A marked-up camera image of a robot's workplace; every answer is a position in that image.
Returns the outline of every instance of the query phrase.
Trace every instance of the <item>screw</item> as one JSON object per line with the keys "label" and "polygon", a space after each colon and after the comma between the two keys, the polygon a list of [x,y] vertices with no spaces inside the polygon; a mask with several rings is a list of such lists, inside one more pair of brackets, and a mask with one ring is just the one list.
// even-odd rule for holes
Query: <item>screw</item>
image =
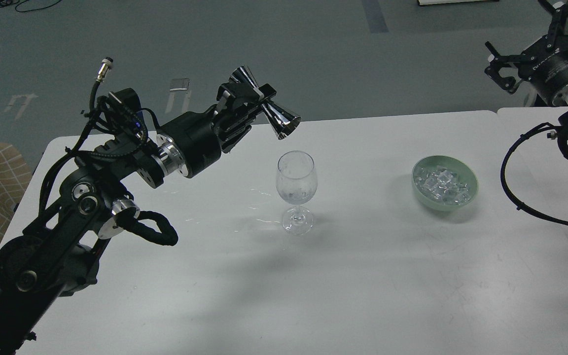
{"label": "screw", "polygon": [[32,270],[25,270],[19,275],[19,280],[16,282],[16,288],[21,292],[28,292],[36,285],[36,272]]}
{"label": "screw", "polygon": [[78,209],[83,215],[92,213],[98,206],[98,200],[93,196],[85,196],[78,204]]}

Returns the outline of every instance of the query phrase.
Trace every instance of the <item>bowl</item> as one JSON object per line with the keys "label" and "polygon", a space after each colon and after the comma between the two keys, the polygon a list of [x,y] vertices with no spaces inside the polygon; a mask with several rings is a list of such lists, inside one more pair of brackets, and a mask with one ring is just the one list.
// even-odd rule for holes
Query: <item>bowl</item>
{"label": "bowl", "polygon": [[445,212],[470,204],[479,190],[475,173],[461,161],[444,155],[417,162],[413,166],[411,186],[424,206]]}

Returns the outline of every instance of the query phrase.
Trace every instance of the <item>white table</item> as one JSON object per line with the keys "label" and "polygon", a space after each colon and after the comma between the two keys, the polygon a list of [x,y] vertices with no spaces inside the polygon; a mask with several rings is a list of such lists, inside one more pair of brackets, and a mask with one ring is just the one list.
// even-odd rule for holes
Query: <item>white table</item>
{"label": "white table", "polygon": [[[507,128],[488,111],[311,121],[281,142],[259,125],[194,179],[152,190],[133,175],[125,185],[171,220],[178,245],[115,237],[99,283],[57,299],[18,353],[568,354],[568,239],[503,194]],[[74,140],[48,146],[6,240]],[[293,149],[320,178],[302,237],[278,224],[275,169]],[[466,209],[429,211],[412,195],[413,164],[435,154],[478,175]],[[523,161],[509,179],[548,205]]]}

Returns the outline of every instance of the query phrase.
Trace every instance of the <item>glass stem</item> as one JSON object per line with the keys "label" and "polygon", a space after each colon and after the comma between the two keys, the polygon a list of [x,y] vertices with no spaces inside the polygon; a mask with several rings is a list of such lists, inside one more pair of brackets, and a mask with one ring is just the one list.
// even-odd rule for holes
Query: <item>glass stem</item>
{"label": "glass stem", "polygon": [[304,216],[304,210],[301,208],[301,206],[295,206],[295,211],[293,212],[293,221],[296,224],[302,224],[304,223],[304,220],[306,219],[306,216]]}

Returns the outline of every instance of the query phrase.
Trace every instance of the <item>wine glass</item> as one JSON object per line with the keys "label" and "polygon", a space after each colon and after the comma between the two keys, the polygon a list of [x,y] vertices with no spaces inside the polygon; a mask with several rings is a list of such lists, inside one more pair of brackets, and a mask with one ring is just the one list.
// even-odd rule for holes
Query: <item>wine glass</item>
{"label": "wine glass", "polygon": [[305,204],[317,191],[317,171],[313,158],[301,150],[289,151],[278,161],[276,187],[291,205],[282,215],[282,227],[290,234],[304,234],[313,227],[314,217]]}

